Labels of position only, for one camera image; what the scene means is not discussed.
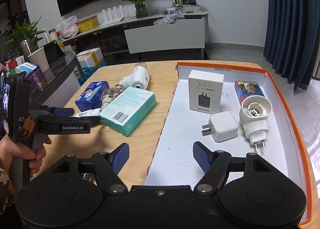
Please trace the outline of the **person's left hand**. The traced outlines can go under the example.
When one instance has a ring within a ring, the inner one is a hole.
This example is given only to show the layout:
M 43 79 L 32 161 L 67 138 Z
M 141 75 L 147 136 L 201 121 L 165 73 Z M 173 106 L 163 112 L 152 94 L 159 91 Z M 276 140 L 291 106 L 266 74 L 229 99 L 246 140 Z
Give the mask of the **person's left hand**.
M 31 174 L 36 174 L 40 171 L 45 156 L 46 149 L 44 146 L 34 152 L 21 142 L 12 142 L 7 135 L 1 139 L 1 162 L 8 175 L 10 174 L 9 170 L 14 157 L 28 160 Z

